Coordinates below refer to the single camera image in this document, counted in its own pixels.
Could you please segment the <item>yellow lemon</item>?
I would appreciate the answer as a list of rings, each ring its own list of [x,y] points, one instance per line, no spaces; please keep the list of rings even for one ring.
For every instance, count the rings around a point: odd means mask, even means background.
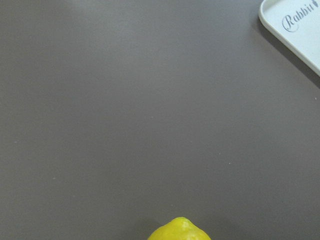
[[[148,240],[211,240],[209,235],[185,217],[176,217],[160,226]]]

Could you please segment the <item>white rabbit tray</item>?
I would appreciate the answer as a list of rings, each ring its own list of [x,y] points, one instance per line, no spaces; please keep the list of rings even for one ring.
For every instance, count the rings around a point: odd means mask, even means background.
[[[262,25],[317,75],[320,74],[320,2],[264,0]]]

